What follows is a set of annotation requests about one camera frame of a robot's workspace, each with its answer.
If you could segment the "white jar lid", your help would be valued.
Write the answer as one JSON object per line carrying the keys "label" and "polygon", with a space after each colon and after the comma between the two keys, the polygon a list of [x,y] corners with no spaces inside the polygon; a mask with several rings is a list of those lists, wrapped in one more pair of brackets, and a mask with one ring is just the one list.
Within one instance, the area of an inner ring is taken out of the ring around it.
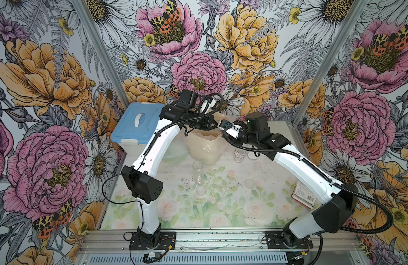
{"label": "white jar lid", "polygon": [[248,152],[248,159],[249,159],[249,160],[255,161],[255,160],[257,160],[258,158],[259,158],[259,157],[256,156],[254,152]]}

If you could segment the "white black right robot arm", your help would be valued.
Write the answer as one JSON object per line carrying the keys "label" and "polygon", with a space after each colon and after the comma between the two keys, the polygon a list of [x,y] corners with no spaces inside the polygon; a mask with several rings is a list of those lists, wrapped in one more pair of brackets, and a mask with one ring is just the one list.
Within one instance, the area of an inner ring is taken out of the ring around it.
{"label": "white black right robot arm", "polygon": [[322,203],[316,210],[294,218],[283,228],[285,245],[293,247],[310,234],[337,233],[354,213],[356,196],[336,187],[335,184],[343,184],[319,171],[287,138],[272,133],[262,113],[247,115],[246,125],[247,132],[242,137],[245,143],[257,147],[259,152],[292,173]]}

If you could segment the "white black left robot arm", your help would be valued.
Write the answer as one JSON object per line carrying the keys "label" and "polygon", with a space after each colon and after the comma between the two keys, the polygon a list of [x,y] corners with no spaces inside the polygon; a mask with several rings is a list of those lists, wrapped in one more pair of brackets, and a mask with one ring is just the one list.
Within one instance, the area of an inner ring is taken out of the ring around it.
{"label": "white black left robot arm", "polygon": [[144,144],[145,148],[131,166],[124,166],[121,175],[139,203],[139,226],[133,233],[130,250],[156,249],[165,240],[161,234],[156,200],[163,191],[163,182],[156,179],[160,163],[171,142],[185,129],[210,131],[216,128],[214,114],[223,105],[220,93],[204,96],[199,103],[198,94],[183,90],[171,104],[132,103],[122,128],[127,137],[121,140],[124,149],[129,142]]}

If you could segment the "clear jar dried tea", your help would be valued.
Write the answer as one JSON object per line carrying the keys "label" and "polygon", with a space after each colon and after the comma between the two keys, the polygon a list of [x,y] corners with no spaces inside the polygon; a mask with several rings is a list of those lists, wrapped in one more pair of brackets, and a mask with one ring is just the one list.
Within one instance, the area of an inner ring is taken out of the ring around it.
{"label": "clear jar dried tea", "polygon": [[203,167],[204,167],[204,164],[201,162],[201,161],[195,161],[193,164],[192,164],[192,169],[193,169],[193,179],[194,179],[194,182],[195,182],[195,184],[196,185],[202,185],[202,183],[203,183],[203,180],[202,180],[202,178],[203,178]]}

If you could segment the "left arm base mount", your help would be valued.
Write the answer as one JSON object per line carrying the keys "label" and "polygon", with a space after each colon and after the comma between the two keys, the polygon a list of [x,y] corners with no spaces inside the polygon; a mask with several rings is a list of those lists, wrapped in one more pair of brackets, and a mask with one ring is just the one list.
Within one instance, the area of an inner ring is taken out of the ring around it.
{"label": "left arm base mount", "polygon": [[174,231],[157,231],[155,234],[146,234],[138,231],[130,239],[129,250],[131,251],[153,251],[172,250],[176,245],[177,233]]}

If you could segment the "clear jar with rose tea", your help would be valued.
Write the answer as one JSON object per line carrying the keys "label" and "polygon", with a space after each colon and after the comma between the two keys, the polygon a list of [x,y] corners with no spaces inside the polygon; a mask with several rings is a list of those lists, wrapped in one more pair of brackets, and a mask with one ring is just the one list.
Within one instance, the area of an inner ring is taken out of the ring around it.
{"label": "clear jar with rose tea", "polygon": [[237,163],[242,163],[247,157],[247,151],[243,149],[234,149],[233,160]]}

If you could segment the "clear jar lid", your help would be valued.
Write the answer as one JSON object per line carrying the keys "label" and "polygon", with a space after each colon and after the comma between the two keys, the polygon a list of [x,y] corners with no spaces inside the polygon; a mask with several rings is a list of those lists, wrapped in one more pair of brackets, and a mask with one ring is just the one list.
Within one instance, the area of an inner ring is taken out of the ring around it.
{"label": "clear jar lid", "polygon": [[246,180],[244,181],[244,185],[245,185],[245,187],[246,187],[247,189],[254,189],[254,187],[255,187],[255,181],[252,180],[252,179],[250,179],[250,178],[248,178],[248,179],[246,179]]}
{"label": "clear jar lid", "polygon": [[207,188],[204,186],[198,186],[195,190],[196,197],[203,198],[207,194]]}

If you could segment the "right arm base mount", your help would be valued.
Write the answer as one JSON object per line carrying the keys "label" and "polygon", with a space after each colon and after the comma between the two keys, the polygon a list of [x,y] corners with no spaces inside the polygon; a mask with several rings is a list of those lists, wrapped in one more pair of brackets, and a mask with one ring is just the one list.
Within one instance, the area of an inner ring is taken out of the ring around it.
{"label": "right arm base mount", "polygon": [[311,249],[313,248],[312,239],[310,236],[297,238],[290,233],[281,230],[268,230],[264,232],[261,239],[263,245],[267,245],[268,249]]}

